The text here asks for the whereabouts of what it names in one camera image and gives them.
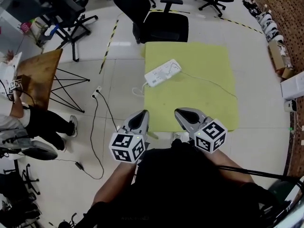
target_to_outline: person's arm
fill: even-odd
[[[14,90],[14,103],[11,108],[10,116],[16,117],[16,118],[22,118],[24,115],[23,111],[23,105],[21,102],[21,99],[18,95],[18,93]]]
[[[111,202],[127,186],[130,186],[135,174],[136,164],[121,162],[114,170],[110,178],[98,190],[94,197],[93,204],[98,202]]]
[[[204,152],[204,154],[215,165],[226,165],[226,166],[241,168],[238,164],[236,164],[233,160],[231,160],[227,155],[225,155],[220,150],[217,150],[212,154],[206,152]],[[224,176],[224,178],[229,179],[231,181],[236,181],[241,183],[254,182],[249,174],[243,174],[235,171],[225,171],[221,169],[219,171]]]

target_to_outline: green tablecloth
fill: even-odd
[[[145,73],[175,59],[182,72],[210,80],[232,94],[235,80],[227,48],[199,42],[148,42],[145,44]],[[145,86],[144,108],[150,113],[150,132],[182,132],[175,120],[179,107],[200,109],[219,119],[229,131],[238,128],[238,100],[219,86],[178,73],[156,87]]]

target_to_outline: white power strip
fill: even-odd
[[[170,61],[145,74],[144,77],[150,87],[155,87],[180,71],[180,65],[177,63],[177,61],[171,59]]]

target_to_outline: white shirt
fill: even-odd
[[[13,102],[6,98],[4,95],[0,94],[0,129],[12,129],[18,127],[19,120],[21,124],[26,127],[29,124],[30,118],[30,110],[24,109],[23,110],[23,117],[22,118],[15,118],[10,116],[11,109],[13,107]]]

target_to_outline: sneaker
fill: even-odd
[[[71,137],[76,137],[77,136],[77,118],[75,116],[70,116],[70,122],[74,124],[74,131],[71,135]]]
[[[190,140],[189,134],[187,132],[182,132],[182,133],[174,132],[174,133],[172,133],[172,137],[171,137],[172,142],[176,139],[179,139],[182,142],[188,142]]]
[[[63,138],[63,137],[61,137],[61,139],[62,139],[62,141],[63,141],[63,144],[65,145],[65,147],[63,148],[63,152],[65,152],[66,150],[67,150],[67,145],[66,145],[66,143],[67,143],[67,140],[65,139],[65,138]]]

